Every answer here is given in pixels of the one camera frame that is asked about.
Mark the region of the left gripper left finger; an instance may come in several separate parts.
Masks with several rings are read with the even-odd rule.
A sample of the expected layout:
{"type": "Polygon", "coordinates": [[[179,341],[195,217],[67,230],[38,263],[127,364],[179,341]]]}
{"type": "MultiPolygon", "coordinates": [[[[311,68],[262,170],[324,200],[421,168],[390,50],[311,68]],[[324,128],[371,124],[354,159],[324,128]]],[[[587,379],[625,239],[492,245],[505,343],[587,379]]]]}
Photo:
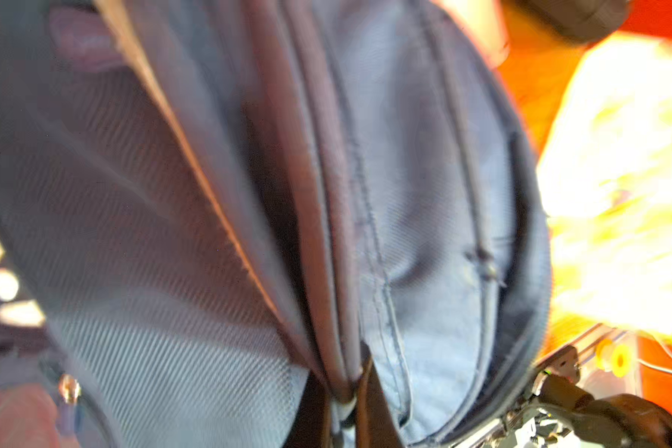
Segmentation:
{"type": "Polygon", "coordinates": [[[283,448],[332,447],[332,397],[310,373],[295,420],[283,448]]]}

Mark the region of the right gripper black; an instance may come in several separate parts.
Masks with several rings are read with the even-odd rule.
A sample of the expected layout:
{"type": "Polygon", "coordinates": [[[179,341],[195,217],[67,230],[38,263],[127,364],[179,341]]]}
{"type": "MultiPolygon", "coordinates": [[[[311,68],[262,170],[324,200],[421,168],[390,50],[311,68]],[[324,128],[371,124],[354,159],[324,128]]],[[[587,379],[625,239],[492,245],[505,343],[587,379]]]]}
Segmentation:
{"type": "Polygon", "coordinates": [[[565,346],[539,364],[506,413],[499,447],[551,447],[572,435],[597,447],[672,447],[672,414],[632,394],[595,398],[577,386],[578,351],[565,346]]]}

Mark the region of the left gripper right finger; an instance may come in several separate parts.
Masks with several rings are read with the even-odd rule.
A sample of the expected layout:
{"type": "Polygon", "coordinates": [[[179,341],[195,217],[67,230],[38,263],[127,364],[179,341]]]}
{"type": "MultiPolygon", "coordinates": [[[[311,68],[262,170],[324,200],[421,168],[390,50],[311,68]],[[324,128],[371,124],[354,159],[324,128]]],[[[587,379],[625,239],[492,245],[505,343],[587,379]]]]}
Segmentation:
{"type": "Polygon", "coordinates": [[[356,447],[404,448],[374,367],[371,351],[365,343],[360,348],[362,375],[356,395],[356,447]]]}

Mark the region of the navy blue student backpack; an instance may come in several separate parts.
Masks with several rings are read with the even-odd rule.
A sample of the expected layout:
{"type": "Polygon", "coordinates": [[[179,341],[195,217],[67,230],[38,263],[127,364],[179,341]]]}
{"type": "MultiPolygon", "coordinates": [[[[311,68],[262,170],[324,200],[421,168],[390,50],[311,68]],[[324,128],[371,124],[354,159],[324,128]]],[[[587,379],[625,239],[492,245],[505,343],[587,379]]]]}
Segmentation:
{"type": "Polygon", "coordinates": [[[408,447],[504,416],[551,262],[528,136],[429,1],[0,1],[10,446],[356,447],[365,343],[408,447]]]}

